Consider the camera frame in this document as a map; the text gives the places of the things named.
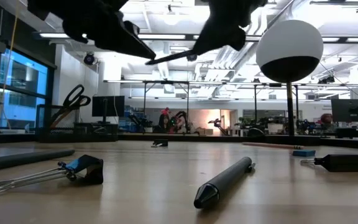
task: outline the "ball on stand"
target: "ball on stand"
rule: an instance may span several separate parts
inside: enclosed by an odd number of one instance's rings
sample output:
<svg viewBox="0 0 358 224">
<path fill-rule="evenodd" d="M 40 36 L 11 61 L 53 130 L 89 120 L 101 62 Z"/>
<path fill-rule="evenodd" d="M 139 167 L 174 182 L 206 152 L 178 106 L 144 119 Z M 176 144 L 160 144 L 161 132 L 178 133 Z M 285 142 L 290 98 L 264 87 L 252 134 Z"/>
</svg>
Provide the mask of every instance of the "ball on stand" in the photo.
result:
<svg viewBox="0 0 358 224">
<path fill-rule="evenodd" d="M 310 75 L 323 56 L 323 38 L 307 22 L 279 22 L 261 38 L 256 62 L 262 73 L 280 83 L 291 83 Z"/>
</svg>

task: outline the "large scissors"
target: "large scissors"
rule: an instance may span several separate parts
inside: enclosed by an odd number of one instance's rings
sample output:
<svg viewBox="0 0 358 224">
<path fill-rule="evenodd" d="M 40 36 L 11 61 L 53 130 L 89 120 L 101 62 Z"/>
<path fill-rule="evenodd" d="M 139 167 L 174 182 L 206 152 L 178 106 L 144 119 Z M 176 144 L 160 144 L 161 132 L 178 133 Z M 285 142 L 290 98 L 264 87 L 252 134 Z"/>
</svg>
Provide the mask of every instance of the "large scissors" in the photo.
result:
<svg viewBox="0 0 358 224">
<path fill-rule="evenodd" d="M 59 109 L 50 119 L 50 127 L 54 128 L 56 125 L 67 115 L 69 115 L 73 110 L 78 110 L 82 106 L 89 105 L 91 103 L 91 98 L 88 96 L 82 95 L 84 93 L 84 86 L 79 84 L 76 86 L 69 94 L 67 95 L 65 101 L 63 102 L 63 107 Z"/>
</svg>

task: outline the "blue block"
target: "blue block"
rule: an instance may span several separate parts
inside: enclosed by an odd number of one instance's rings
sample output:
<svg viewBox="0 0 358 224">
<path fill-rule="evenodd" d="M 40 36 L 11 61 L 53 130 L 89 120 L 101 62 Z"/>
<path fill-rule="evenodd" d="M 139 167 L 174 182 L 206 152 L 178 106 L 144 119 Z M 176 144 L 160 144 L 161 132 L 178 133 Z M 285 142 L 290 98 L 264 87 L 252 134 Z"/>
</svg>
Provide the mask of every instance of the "blue block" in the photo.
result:
<svg viewBox="0 0 358 224">
<path fill-rule="evenodd" d="M 308 156 L 316 155 L 316 151 L 315 150 L 294 150 L 294 151 L 292 151 L 292 155 L 308 157 Z"/>
</svg>

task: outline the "black monitor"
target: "black monitor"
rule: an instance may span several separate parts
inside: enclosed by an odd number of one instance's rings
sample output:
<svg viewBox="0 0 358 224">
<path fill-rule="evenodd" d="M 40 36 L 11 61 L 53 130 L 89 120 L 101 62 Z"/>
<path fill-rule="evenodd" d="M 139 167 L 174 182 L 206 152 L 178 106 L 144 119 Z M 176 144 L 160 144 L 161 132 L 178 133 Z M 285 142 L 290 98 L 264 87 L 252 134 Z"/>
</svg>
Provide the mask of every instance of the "black monitor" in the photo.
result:
<svg viewBox="0 0 358 224">
<path fill-rule="evenodd" d="M 106 117 L 108 116 L 123 117 L 125 110 L 124 108 L 124 96 L 92 97 L 92 116 L 103 117 L 103 122 L 106 122 Z"/>
<path fill-rule="evenodd" d="M 358 122 L 358 100 L 332 99 L 334 122 Z"/>
</svg>

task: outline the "wooden table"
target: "wooden table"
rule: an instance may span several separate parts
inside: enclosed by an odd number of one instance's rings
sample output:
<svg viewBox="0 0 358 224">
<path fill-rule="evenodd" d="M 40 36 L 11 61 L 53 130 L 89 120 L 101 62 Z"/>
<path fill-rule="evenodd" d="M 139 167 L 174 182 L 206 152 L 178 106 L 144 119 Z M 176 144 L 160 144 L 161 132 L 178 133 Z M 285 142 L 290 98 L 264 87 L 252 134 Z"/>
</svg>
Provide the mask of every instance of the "wooden table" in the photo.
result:
<svg viewBox="0 0 358 224">
<path fill-rule="evenodd" d="M 240 143 L 119 141 L 76 144 L 0 144 L 0 156 L 76 149 L 103 158 L 103 185 L 79 187 L 67 179 L 0 195 L 0 223 L 358 223 L 358 173 L 303 167 L 288 149 Z M 309 147 L 318 157 L 358 154 L 356 149 Z M 202 212 L 193 206 L 197 188 L 243 156 L 256 172 L 236 185 L 224 203 Z M 0 170 L 0 180 L 51 169 L 57 160 Z"/>
</svg>

